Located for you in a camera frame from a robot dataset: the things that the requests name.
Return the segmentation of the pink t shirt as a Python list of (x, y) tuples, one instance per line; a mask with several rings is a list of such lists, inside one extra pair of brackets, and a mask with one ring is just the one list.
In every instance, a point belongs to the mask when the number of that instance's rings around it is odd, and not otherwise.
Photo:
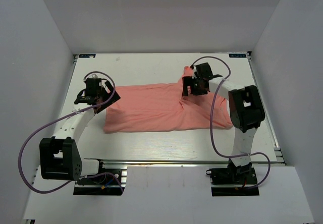
[(106, 110), (105, 133), (230, 129), (227, 100), (221, 96), (182, 97), (182, 80), (118, 86), (120, 100)]

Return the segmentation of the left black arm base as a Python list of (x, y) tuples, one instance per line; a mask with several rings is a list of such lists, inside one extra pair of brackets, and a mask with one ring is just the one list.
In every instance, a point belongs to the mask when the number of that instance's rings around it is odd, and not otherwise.
[(83, 178), (74, 185), (75, 196), (121, 196), (127, 181), (127, 167), (124, 164), (100, 160), (98, 176)]

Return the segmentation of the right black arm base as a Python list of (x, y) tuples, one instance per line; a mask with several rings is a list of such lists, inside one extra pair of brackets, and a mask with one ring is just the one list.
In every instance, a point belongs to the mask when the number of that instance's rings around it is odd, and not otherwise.
[(210, 177), (213, 197), (259, 195), (257, 176), (251, 163), (235, 166), (229, 161), (227, 167), (208, 169), (205, 173)]

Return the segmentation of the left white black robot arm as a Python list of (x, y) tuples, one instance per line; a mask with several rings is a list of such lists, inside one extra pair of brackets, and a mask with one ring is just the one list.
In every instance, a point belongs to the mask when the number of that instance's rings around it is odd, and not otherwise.
[(39, 144), (41, 175), (44, 179), (78, 181), (89, 176), (95, 183), (106, 179), (106, 170), (96, 159), (80, 156), (77, 144), (93, 117), (120, 99), (113, 84), (94, 77), (85, 80), (86, 88), (74, 101), (72, 115), (51, 138)]

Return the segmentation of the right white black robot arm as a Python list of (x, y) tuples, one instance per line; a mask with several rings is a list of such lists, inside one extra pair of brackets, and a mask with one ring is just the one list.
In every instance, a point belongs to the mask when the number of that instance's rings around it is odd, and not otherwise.
[(208, 63), (191, 66), (190, 69), (192, 74), (182, 79), (183, 96), (207, 95), (212, 92), (229, 102), (229, 116), (235, 128), (235, 136), (233, 150), (228, 157), (233, 165), (228, 170), (228, 178), (239, 183), (246, 177), (244, 167), (251, 165), (254, 135), (265, 119), (258, 88), (255, 85), (241, 86), (222, 75), (215, 75)]

